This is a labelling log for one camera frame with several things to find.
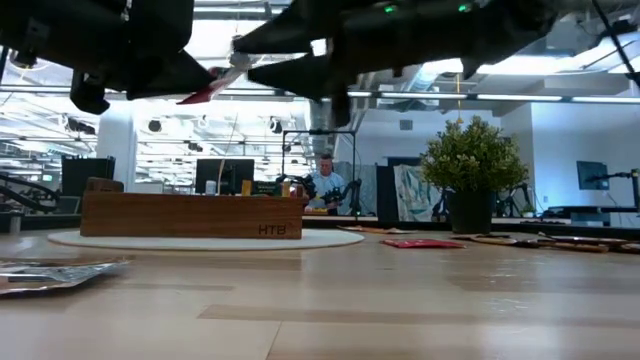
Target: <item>potted plant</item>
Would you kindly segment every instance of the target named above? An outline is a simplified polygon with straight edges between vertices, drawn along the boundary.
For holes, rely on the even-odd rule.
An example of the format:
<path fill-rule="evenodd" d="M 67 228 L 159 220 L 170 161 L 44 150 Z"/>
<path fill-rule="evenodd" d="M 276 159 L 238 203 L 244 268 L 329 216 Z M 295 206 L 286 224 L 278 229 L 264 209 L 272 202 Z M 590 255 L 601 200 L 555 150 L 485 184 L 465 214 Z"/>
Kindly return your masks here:
<path fill-rule="evenodd" d="M 536 216 L 536 209 L 531 204 L 525 204 L 522 207 L 522 217 L 532 218 Z"/>
<path fill-rule="evenodd" d="M 515 141 L 474 116 L 466 129 L 447 121 L 422 154 L 424 180 L 442 189 L 454 233 L 488 234 L 495 193 L 522 183 L 527 168 Z"/>

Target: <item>blue shirt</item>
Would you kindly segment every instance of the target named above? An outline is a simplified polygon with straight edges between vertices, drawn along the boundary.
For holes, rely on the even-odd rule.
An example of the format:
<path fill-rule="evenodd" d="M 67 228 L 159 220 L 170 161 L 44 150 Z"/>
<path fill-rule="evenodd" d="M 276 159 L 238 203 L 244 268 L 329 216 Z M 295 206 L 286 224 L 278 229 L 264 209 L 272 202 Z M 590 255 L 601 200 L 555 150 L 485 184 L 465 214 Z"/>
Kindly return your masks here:
<path fill-rule="evenodd" d="M 344 179 L 342 176 L 332 172 L 329 176 L 322 176 L 320 173 L 314 173 L 311 175 L 313 178 L 313 183 L 316 185 L 316 199 L 309 200 L 309 206 L 314 209 L 326 209 L 327 204 L 324 203 L 324 200 L 318 199 L 320 196 L 326 195 L 328 192 L 331 192 L 334 188 L 340 188 L 340 191 L 344 191 L 346 184 L 344 183 Z"/>

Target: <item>red card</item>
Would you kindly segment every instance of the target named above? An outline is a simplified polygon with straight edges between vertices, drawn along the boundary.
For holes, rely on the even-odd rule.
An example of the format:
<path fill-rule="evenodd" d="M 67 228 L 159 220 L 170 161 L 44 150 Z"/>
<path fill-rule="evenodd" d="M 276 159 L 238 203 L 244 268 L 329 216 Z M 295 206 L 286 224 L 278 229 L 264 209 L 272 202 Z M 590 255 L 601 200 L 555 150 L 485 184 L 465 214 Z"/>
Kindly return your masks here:
<path fill-rule="evenodd" d="M 429 248 L 429 249 L 464 249 L 465 245 L 453 242 L 453 241 L 442 241 L 442 240 L 432 240 L 432 239 L 387 239 L 381 241 L 381 243 L 389 246 L 394 246 L 400 249 L 409 249 L 409 248 Z"/>

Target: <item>small bottle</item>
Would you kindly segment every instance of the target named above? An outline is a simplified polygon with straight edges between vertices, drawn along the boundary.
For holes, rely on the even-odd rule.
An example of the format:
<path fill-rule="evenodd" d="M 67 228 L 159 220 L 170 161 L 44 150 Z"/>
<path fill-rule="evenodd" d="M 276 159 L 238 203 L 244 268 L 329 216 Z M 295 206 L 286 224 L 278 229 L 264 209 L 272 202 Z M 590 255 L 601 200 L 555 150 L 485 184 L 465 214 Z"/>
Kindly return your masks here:
<path fill-rule="evenodd" d="M 214 196 L 218 192 L 217 190 L 217 183 L 214 180 L 207 180 L 204 187 L 205 195 Z"/>
<path fill-rule="evenodd" d="M 291 182 L 285 181 L 282 183 L 282 197 L 291 197 Z"/>
<path fill-rule="evenodd" d="M 242 180 L 242 196 L 251 196 L 251 180 Z"/>

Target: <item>white round mat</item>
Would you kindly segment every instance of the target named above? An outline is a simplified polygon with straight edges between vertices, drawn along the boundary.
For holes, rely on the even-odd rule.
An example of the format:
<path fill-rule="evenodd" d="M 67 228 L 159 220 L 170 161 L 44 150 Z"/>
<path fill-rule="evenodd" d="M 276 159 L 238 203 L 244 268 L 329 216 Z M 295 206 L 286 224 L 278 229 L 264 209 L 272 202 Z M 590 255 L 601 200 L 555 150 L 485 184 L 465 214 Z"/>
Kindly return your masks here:
<path fill-rule="evenodd" d="M 137 250 L 287 250 L 343 246 L 359 243 L 364 236 L 340 230 L 303 229 L 301 240 L 167 238 L 167 237 L 85 237 L 79 231 L 48 236 L 50 241 L 74 246 Z"/>

